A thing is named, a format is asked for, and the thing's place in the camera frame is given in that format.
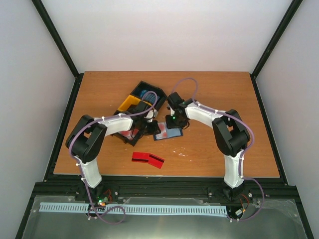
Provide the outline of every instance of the red and black card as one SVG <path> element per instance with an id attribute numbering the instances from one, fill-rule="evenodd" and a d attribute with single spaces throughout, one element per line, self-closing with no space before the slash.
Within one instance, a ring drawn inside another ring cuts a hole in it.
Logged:
<path id="1" fill-rule="evenodd" d="M 132 162 L 148 163 L 156 168 L 161 169 L 164 163 L 164 159 L 157 157 L 151 153 L 133 152 Z"/>

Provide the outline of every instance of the orange wooden surface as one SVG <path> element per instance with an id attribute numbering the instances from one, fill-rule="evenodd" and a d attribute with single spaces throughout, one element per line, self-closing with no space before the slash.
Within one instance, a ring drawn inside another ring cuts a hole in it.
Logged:
<path id="1" fill-rule="evenodd" d="M 192 76 L 199 82 L 196 99 L 204 105 L 220 109 L 235 109 L 254 131 L 256 143 L 246 154 L 244 175 L 247 177 L 279 177 L 254 89 L 248 72 L 86 72 L 75 102 L 64 143 L 54 170 L 55 174 L 79 174 L 75 161 L 68 156 L 65 140 L 79 121 L 92 117 L 110 116 L 125 100 L 139 81 L 146 81 L 170 94 L 181 78 Z M 177 88 L 186 99 L 192 96 L 194 82 L 184 81 Z M 157 120 L 169 114 L 166 103 Z M 223 177 L 224 158 L 216 146 L 213 130 L 190 121 L 183 137 L 154 141 L 144 136 L 135 147 L 116 137 L 104 139 L 98 156 L 102 175 L 196 176 Z M 165 159 L 161 169 L 145 163 L 131 162 L 132 153 L 149 152 Z"/>

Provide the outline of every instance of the metal floor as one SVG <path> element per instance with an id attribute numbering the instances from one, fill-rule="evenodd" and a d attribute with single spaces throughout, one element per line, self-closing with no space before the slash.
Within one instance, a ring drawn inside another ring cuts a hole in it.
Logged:
<path id="1" fill-rule="evenodd" d="M 292 200 L 268 200 L 260 214 L 247 222 L 232 222 L 212 216 L 127 215 L 117 226 L 88 220 L 85 214 L 38 212 L 34 202 L 25 239 L 306 239 L 298 210 Z M 254 206 L 247 213 L 252 213 Z M 122 215 L 105 219 L 119 221 Z"/>

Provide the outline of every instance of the white wall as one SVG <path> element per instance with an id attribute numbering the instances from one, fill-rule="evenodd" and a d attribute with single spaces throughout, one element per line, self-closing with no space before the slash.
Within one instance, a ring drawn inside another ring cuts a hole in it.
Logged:
<path id="1" fill-rule="evenodd" d="M 296 185 L 319 238 L 319 2 L 303 1 L 258 87 L 289 184 Z"/>
<path id="2" fill-rule="evenodd" d="M 291 0 L 44 0 L 79 71 L 252 71 Z"/>
<path id="3" fill-rule="evenodd" d="M 74 78 L 31 1 L 0 3 L 0 237 L 43 180 Z"/>

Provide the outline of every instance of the wire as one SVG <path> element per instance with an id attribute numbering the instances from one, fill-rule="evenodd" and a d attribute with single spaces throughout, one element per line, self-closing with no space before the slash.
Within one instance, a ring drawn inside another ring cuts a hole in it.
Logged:
<path id="1" fill-rule="evenodd" d="M 109 195 L 107 196 L 108 197 L 108 201 L 109 201 L 109 203 L 111 203 L 112 202 L 112 196 L 111 196 L 111 190 L 110 189 L 108 189 L 108 190 L 106 190 L 104 193 L 103 193 L 103 195 L 107 195 L 107 193 L 109 192 Z"/>
<path id="2" fill-rule="evenodd" d="M 189 124 L 189 122 L 187 121 L 187 125 L 186 125 L 184 128 L 182 128 L 182 129 L 187 129 L 189 126 L 190 126 L 190 124 Z"/>
<path id="3" fill-rule="evenodd" d="M 245 209 L 247 209 L 248 208 L 248 206 L 249 206 L 249 199 L 246 197 L 246 195 L 244 195 L 244 194 L 241 194 L 241 196 L 243 196 L 245 199 L 246 199 L 246 201 L 247 201 L 247 207 L 245 208 Z"/>
<path id="4" fill-rule="evenodd" d="M 179 80 L 179 81 L 176 83 L 176 85 L 173 87 L 171 93 L 173 93 L 173 92 L 175 91 L 175 89 L 177 88 L 177 86 L 178 86 L 181 82 L 183 82 L 183 81 L 185 81 L 185 80 L 192 80 L 192 81 L 194 81 L 195 84 L 196 84 L 195 91 L 194 91 L 194 93 L 193 93 L 193 95 L 192 95 L 192 101 L 193 101 L 193 103 L 194 103 L 195 105 L 197 105 L 199 108 L 201 108 L 201 109 L 203 109 L 203 110 L 207 110 L 207 111 L 209 111 L 209 112 L 211 112 L 211 113 L 214 113 L 214 114 L 218 113 L 218 114 L 220 114 L 220 115 L 226 116 L 226 117 L 228 117 L 228 118 L 231 118 L 231 119 L 233 119 L 233 120 L 239 122 L 240 124 L 242 124 L 243 126 L 245 126 L 245 127 L 247 128 L 247 130 L 249 131 L 249 133 L 250 133 L 251 143 L 249 144 L 249 146 L 248 146 L 247 148 L 245 148 L 245 149 L 243 150 L 243 152 L 242 152 L 242 153 L 240 154 L 240 156 L 239 156 L 238 174 L 239 174 L 239 176 L 240 176 L 241 178 L 243 178 L 244 180 L 254 181 L 254 182 L 258 185 L 258 187 L 260 188 L 260 191 L 261 191 L 262 196 L 263 196 L 263 201 L 262 201 L 262 204 L 261 204 L 259 210 L 258 210 L 255 214 L 253 214 L 252 216 L 250 216 L 250 217 L 248 217 L 248 218 L 246 218 L 246 219 L 241 219 L 240 221 L 243 222 L 243 221 L 247 221 L 247 220 L 249 220 L 249 219 L 252 219 L 252 218 L 254 218 L 257 214 L 259 214 L 259 212 L 261 211 L 261 209 L 262 209 L 262 207 L 263 207 L 263 205 L 264 205 L 264 201 L 265 201 L 265 194 L 264 194 L 264 190 L 263 190 L 262 186 L 260 185 L 260 183 L 259 183 L 256 179 L 254 179 L 254 178 L 245 178 L 245 177 L 243 176 L 242 171 L 241 171 L 241 164 L 242 164 L 242 160 L 243 160 L 243 158 L 244 158 L 245 153 L 246 153 L 246 152 L 254 145 L 254 143 L 255 143 L 255 135 L 254 135 L 253 131 L 251 130 L 251 128 L 249 128 L 249 126 L 248 126 L 247 124 L 245 124 L 243 121 L 241 121 L 240 119 L 238 119 L 238 118 L 236 118 L 236 117 L 234 117 L 234 116 L 231 116 L 231 115 L 229 115 L 229 114 L 227 114 L 227 113 L 225 113 L 225 112 L 216 110 L 216 109 L 214 109 L 214 108 L 210 108 L 210 107 L 202 106 L 202 105 L 198 104 L 198 103 L 195 101 L 195 96 L 196 96 L 196 93 L 197 93 L 197 91 L 198 91 L 198 81 L 197 81 L 195 78 L 193 78 L 193 77 L 186 77 L 186 78 L 183 78 L 183 79 Z"/>
<path id="5" fill-rule="evenodd" d="M 96 211 L 96 208 L 99 208 L 99 207 L 95 207 L 94 204 L 93 204 L 93 200 L 92 200 L 92 197 L 91 197 L 91 193 L 90 193 L 90 190 L 89 190 L 89 186 L 88 186 L 88 182 L 84 176 L 84 173 L 83 173 L 83 170 L 82 170 L 82 167 L 81 167 L 81 160 L 77 159 L 73 154 L 72 154 L 72 148 L 73 148 L 73 145 L 75 143 L 75 141 L 77 140 L 77 138 L 87 129 L 89 128 L 90 126 L 92 126 L 93 124 L 97 123 L 97 122 L 101 122 L 101 121 L 104 121 L 104 120 L 109 120 L 109 119 L 116 119 L 116 118 L 119 118 L 119 117 L 122 117 L 122 118 L 130 118 L 132 116 L 138 116 L 138 115 L 142 115 L 144 113 L 147 113 L 148 111 L 150 111 L 151 109 L 154 108 L 155 104 L 157 103 L 158 101 L 158 96 L 157 94 L 154 92 L 154 91 L 148 91 L 146 92 L 143 97 L 142 97 L 142 100 L 145 98 L 145 96 L 147 96 L 148 94 L 154 94 L 155 95 L 155 102 L 154 104 L 146 109 L 145 111 L 142 111 L 142 112 L 139 112 L 139 113 L 135 113 L 135 114 L 130 114 L 130 115 L 115 115 L 115 116 L 109 116 L 109 117 L 106 117 L 106 118 L 98 118 L 90 123 L 88 123 L 87 125 L 85 125 L 82 129 L 80 129 L 77 134 L 74 136 L 74 138 L 72 139 L 71 143 L 70 143 L 70 146 L 69 146 L 69 155 L 71 158 L 74 158 L 78 164 L 78 167 L 79 167 L 79 170 L 80 170 L 80 173 L 81 173 L 81 176 L 82 176 L 82 181 L 84 182 L 84 186 L 85 186 L 85 189 L 86 189 L 86 192 L 87 192 L 87 195 L 88 195 L 88 198 L 89 198 L 89 201 L 90 201 L 90 204 L 91 204 L 91 208 L 92 210 L 95 212 L 96 216 L 103 222 L 105 222 L 106 224 L 109 224 L 109 225 L 118 225 L 120 224 L 121 222 L 124 221 L 125 217 L 126 217 L 126 213 L 125 213 L 125 209 L 121 206 L 114 206 L 110 209 L 108 209 L 106 212 L 104 212 L 102 215 L 99 215 L 98 212 Z M 106 221 L 102 218 L 103 215 L 107 214 L 108 212 L 112 211 L 113 209 L 115 208 L 119 208 L 123 211 L 123 217 L 120 221 L 116 222 L 116 223 L 112 223 L 112 222 L 109 222 L 109 221 Z"/>
<path id="6" fill-rule="evenodd" d="M 240 199 L 241 206 L 242 206 L 242 207 L 243 207 L 243 209 L 244 209 L 244 211 L 243 211 L 243 212 L 245 212 L 245 211 L 246 211 L 246 209 L 247 209 L 247 208 L 248 208 L 248 206 L 249 206 L 249 200 L 248 200 L 248 198 L 247 198 L 244 194 L 241 194 L 241 196 L 243 196 L 243 197 L 246 199 L 246 201 L 247 201 L 247 206 L 246 206 L 246 208 L 244 208 L 243 201 Z"/>

